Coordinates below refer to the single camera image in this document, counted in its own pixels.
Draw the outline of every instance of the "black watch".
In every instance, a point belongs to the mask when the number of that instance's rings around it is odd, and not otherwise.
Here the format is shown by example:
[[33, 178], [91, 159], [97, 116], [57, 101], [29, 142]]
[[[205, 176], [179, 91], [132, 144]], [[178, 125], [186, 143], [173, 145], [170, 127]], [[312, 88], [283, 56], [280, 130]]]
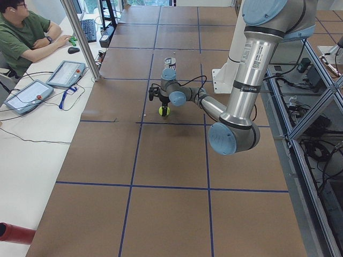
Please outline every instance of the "black watch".
[[46, 36], [46, 38], [49, 40], [49, 44], [53, 42], [53, 39], [50, 36]]

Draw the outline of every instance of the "red cylinder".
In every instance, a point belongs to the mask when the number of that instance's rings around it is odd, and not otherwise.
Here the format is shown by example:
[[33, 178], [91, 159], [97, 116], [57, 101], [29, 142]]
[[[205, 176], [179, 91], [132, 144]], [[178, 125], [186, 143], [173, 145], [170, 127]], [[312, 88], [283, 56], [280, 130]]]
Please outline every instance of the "red cylinder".
[[0, 223], [0, 241], [30, 245], [35, 233], [33, 229]]

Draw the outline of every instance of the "white desk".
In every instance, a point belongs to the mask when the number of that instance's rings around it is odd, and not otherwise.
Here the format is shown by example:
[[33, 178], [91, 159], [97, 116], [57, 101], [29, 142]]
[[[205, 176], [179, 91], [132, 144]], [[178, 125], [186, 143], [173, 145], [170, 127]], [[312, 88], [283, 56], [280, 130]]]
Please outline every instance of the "white desk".
[[[67, 18], [60, 26], [62, 34], [72, 34]], [[63, 60], [85, 63], [81, 51], [72, 55], [67, 53], [70, 46], [32, 64], [27, 73], [54, 71]], [[104, 51], [99, 42], [90, 43], [90, 47], [94, 57], [99, 50]], [[32, 78], [45, 82], [50, 75], [38, 74]], [[21, 89], [31, 81], [24, 77], [16, 88]], [[85, 92], [71, 110], [62, 111], [56, 105], [43, 103], [23, 117], [4, 121], [1, 128], [24, 139], [71, 142], [94, 84], [91, 72], [88, 71], [78, 83]], [[55, 89], [52, 96], [63, 91]], [[82, 91], [78, 87], [73, 95], [68, 95], [64, 108], [70, 108]], [[59, 94], [48, 102], [59, 104], [61, 98], [62, 94]], [[5, 105], [0, 107], [0, 111], [7, 109]], [[16, 116], [14, 111], [0, 112], [0, 120]], [[0, 130], [0, 222], [31, 229], [38, 227], [68, 148], [68, 144], [25, 142]], [[28, 248], [28, 245], [0, 242], [0, 256], [25, 256]]]

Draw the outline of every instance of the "green shirt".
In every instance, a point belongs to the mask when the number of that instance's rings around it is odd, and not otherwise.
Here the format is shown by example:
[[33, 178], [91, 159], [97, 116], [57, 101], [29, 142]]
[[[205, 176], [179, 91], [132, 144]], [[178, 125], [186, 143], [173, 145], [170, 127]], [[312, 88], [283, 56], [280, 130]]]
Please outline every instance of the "green shirt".
[[47, 32], [50, 26], [50, 20], [32, 11], [29, 13], [23, 21], [23, 28], [17, 28], [0, 13], [0, 51], [18, 76], [23, 76], [32, 63], [20, 55], [26, 50], [33, 49], [34, 42], [44, 38], [44, 32]]

